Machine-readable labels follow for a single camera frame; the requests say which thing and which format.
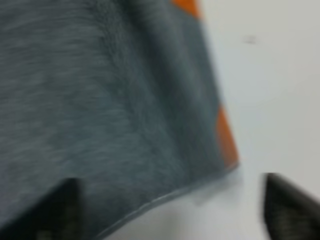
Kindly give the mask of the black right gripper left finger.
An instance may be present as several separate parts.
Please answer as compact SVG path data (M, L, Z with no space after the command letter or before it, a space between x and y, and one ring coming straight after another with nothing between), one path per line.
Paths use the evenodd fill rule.
M80 240L83 231L82 186L66 178L14 220L0 228L2 240Z

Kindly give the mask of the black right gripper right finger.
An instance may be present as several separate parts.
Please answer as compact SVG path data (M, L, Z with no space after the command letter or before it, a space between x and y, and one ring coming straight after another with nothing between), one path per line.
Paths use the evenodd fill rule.
M265 174L262 219L270 240L318 240L320 202L277 173Z

